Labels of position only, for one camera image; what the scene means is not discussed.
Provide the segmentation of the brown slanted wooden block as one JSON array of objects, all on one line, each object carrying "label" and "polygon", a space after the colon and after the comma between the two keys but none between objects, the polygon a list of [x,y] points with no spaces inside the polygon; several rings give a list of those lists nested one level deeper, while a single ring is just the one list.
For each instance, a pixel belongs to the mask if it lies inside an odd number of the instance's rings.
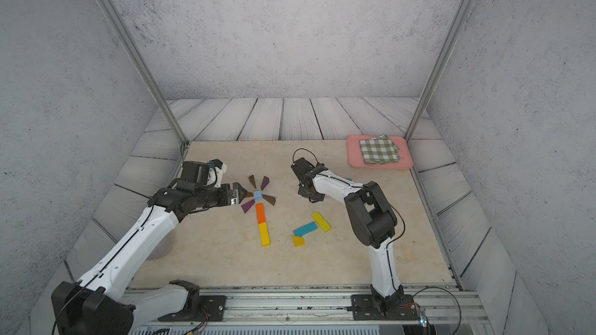
[{"label": "brown slanted wooden block", "polygon": [[272,206],[274,206],[276,204],[276,198],[274,196],[271,195],[263,195],[262,198],[267,201],[267,203],[271,204]]}]

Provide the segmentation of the lime green long block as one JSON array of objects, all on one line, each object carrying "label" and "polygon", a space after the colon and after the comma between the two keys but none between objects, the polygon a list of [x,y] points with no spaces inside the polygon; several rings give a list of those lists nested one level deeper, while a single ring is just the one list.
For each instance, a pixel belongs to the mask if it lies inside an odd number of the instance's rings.
[{"label": "lime green long block", "polygon": [[312,214],[312,218],[315,221],[315,223],[318,225],[319,228],[321,228],[325,233],[327,233],[328,231],[331,230],[331,225],[327,222],[327,220],[321,215],[319,214],[319,212],[315,212]]}]

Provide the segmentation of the teal long wooden block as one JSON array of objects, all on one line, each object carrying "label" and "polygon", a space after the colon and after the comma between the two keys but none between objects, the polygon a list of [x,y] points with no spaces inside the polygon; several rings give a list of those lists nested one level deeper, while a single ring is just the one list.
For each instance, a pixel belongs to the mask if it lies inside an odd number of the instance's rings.
[{"label": "teal long wooden block", "polygon": [[296,228],[293,231],[293,234],[295,237],[303,237],[304,235],[309,234],[315,231],[316,229],[318,229],[318,225],[315,222],[310,222],[303,226],[300,226],[299,228]]}]

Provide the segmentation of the dark brown rectangular block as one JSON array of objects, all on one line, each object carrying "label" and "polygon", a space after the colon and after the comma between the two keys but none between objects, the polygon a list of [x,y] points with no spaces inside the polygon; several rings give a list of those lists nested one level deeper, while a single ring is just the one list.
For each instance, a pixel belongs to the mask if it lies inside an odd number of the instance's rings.
[{"label": "dark brown rectangular block", "polygon": [[249,180],[250,184],[252,185],[252,187],[254,189],[257,189],[257,185],[256,185],[256,181],[255,181],[254,175],[250,175],[249,178],[248,178],[248,180]]}]

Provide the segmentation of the orange long wooden block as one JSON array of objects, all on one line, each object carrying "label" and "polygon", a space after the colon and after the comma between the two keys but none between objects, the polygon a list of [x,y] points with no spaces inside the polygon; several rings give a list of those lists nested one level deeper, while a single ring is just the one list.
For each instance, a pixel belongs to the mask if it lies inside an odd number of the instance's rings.
[{"label": "orange long wooden block", "polygon": [[258,224],[265,223],[266,222],[265,206],[262,203],[258,203],[255,205],[255,207],[256,207]]}]

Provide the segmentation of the yellow long wooden block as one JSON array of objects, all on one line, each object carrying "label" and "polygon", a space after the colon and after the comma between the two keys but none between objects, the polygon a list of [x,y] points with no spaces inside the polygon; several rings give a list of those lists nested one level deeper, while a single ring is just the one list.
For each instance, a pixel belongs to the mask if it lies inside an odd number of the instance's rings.
[{"label": "yellow long wooden block", "polygon": [[259,223],[259,235],[263,247],[267,247],[271,244],[269,229],[266,222]]}]

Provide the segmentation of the purple rectangular wooden block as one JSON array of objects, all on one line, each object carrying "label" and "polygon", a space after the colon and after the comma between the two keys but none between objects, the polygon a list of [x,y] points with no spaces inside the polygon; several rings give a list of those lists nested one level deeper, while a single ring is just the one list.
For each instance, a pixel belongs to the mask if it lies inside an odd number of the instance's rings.
[{"label": "purple rectangular wooden block", "polygon": [[255,204],[255,200],[251,199],[250,201],[242,204],[242,210],[244,213],[247,213]]}]

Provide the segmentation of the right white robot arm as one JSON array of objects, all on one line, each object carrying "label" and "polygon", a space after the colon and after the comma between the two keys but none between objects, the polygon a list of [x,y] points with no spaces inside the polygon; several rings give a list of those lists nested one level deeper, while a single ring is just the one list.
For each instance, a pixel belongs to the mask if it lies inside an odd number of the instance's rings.
[{"label": "right white robot arm", "polygon": [[342,178],[318,162],[305,158],[293,161],[291,169],[299,181],[298,194],[311,203],[330,197],[343,204],[352,231],[367,248],[372,271],[372,294],[380,299],[396,299],[401,295],[393,243],[398,217],[380,186]]}]

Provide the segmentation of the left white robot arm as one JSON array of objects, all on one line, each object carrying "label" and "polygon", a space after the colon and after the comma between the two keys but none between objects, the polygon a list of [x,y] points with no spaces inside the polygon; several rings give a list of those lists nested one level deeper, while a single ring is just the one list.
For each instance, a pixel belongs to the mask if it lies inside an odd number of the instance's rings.
[{"label": "left white robot arm", "polygon": [[174,281],[142,296],[125,291],[155,248],[192,213],[239,204],[247,191],[237,182],[204,188],[173,184],[159,189],[141,218],[93,268],[52,293],[56,334],[128,334],[164,316],[201,313],[200,289]]}]

